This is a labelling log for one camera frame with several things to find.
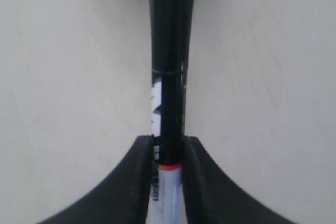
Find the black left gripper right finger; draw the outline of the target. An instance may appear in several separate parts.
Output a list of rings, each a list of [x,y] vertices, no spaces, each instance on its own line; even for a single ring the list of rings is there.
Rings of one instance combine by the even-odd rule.
[[[182,184],[187,223],[291,223],[233,182],[194,136],[184,139]]]

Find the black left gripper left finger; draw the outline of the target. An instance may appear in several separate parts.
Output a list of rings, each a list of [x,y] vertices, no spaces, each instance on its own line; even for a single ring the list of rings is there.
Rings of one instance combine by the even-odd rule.
[[[122,161],[92,191],[44,223],[145,223],[152,138],[138,136]]]

